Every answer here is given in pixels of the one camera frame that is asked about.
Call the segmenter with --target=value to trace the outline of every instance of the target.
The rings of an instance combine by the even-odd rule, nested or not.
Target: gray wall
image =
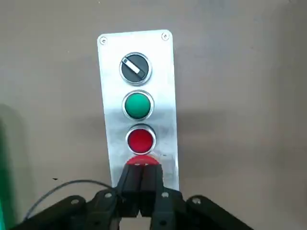
[[[18,220],[61,182],[110,182],[97,37],[169,29],[185,198],[204,194],[256,229],[306,229],[306,24],[304,0],[2,0],[0,119]],[[40,209],[98,189],[71,186]]]

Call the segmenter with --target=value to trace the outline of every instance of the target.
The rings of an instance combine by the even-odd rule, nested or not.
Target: black cable
[[[117,193],[117,190],[115,188],[113,188],[112,186],[105,184],[103,182],[100,181],[95,181],[95,180],[74,180],[74,181],[68,181],[65,182],[63,184],[58,185],[57,187],[51,189],[49,192],[47,192],[45,195],[43,195],[42,197],[40,197],[32,206],[31,208],[27,211],[25,217],[24,217],[24,221],[29,219],[29,217],[31,216],[31,214],[33,213],[34,209],[40,204],[42,203],[48,196],[50,196],[51,194],[53,194],[55,191],[66,187],[70,184],[78,184],[78,183],[91,183],[91,184],[97,184],[97,185],[101,185],[104,186],[106,188],[112,189]]]

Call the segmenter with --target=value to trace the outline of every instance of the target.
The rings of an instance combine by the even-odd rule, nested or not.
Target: metal plate
[[[135,156],[125,137],[139,123],[124,114],[122,102],[129,92],[144,90],[154,100],[153,113],[142,121],[156,133],[156,145],[150,155],[162,164],[165,186],[178,190],[172,34],[168,30],[102,34],[97,44],[112,185],[117,185],[124,164]],[[119,71],[123,57],[133,52],[145,55],[152,66],[151,77],[141,86],[124,81]]]

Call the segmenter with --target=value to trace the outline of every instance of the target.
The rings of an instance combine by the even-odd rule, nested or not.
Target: black knob
[[[150,62],[143,54],[130,53],[121,60],[121,76],[132,85],[141,85],[147,82],[151,72]]]

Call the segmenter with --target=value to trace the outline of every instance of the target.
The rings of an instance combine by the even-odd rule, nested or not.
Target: bolt
[[[106,193],[106,194],[105,194],[105,198],[110,198],[111,196],[112,196],[111,193]]]
[[[161,196],[162,196],[163,198],[166,198],[166,197],[168,197],[168,193],[167,193],[167,192],[163,192],[163,193],[161,194]]]
[[[199,198],[193,198],[192,199],[192,202],[194,203],[194,204],[196,204],[196,205],[200,205],[201,204],[201,200],[199,199]]]
[[[107,38],[106,37],[101,37],[100,38],[100,44],[102,44],[103,46],[106,45],[107,43]]]
[[[71,201],[71,204],[72,204],[72,205],[76,205],[76,204],[78,204],[78,203],[79,203],[79,200],[77,200],[77,199]]]
[[[161,37],[162,37],[162,40],[167,41],[169,39],[169,34],[167,32],[163,32]]]

